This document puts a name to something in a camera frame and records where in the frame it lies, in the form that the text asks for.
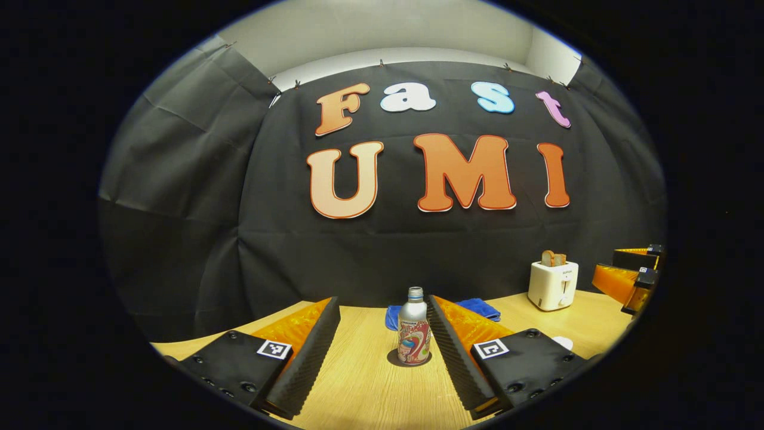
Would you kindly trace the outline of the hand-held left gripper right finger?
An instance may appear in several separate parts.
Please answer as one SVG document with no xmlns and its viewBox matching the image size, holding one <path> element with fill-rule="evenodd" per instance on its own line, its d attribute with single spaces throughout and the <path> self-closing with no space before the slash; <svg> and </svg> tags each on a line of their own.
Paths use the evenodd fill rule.
<svg viewBox="0 0 764 430">
<path fill-rule="evenodd" d="M 448 375 L 474 420 L 540 397 L 588 362 L 536 328 L 515 332 L 450 300 L 427 300 Z"/>
</svg>

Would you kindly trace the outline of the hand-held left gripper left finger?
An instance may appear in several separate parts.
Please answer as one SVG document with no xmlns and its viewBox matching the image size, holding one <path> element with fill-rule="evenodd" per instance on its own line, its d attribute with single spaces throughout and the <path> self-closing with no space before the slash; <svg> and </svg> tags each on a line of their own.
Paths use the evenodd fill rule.
<svg viewBox="0 0 764 430">
<path fill-rule="evenodd" d="M 328 297 L 251 334 L 229 330 L 178 368 L 236 403 L 291 420 L 313 389 L 340 322 Z"/>
</svg>

